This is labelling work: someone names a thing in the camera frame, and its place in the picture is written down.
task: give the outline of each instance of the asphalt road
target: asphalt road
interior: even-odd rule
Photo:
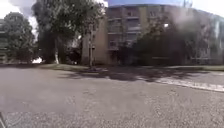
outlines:
[[[224,93],[143,80],[0,69],[9,128],[223,128]]]

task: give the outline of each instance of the pavement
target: pavement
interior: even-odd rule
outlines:
[[[1,68],[0,111],[9,128],[224,126],[224,93],[156,82],[169,77],[222,84],[222,74],[130,70]]]

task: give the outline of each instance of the building facade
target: building facade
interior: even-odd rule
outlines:
[[[100,21],[98,29],[94,32],[92,45],[94,46],[93,58],[96,63],[116,64],[116,54],[124,43],[131,46],[138,38],[146,34],[153,22],[167,17],[180,29],[186,28],[185,22],[199,19],[200,25],[206,27],[217,25],[217,39],[219,39],[222,51],[222,18],[207,12],[171,5],[122,5],[107,8],[106,16]],[[164,27],[168,27],[168,21],[164,21]],[[83,57],[89,57],[89,40],[84,41]]]
[[[5,48],[7,44],[7,39],[5,32],[2,29],[3,23],[4,20],[0,19],[0,64],[7,62],[6,48]]]

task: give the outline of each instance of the tree trunk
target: tree trunk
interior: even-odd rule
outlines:
[[[55,56],[55,63],[59,64],[59,59],[58,59],[58,40],[55,41],[55,51],[54,51],[54,56]]]

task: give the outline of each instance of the curb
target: curb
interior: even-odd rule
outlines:
[[[203,89],[203,90],[209,90],[209,91],[224,92],[224,85],[197,83],[197,82],[174,80],[174,79],[168,79],[168,78],[161,78],[161,79],[156,80],[155,82],[162,83],[162,84],[178,85],[178,86],[196,88],[196,89]]]

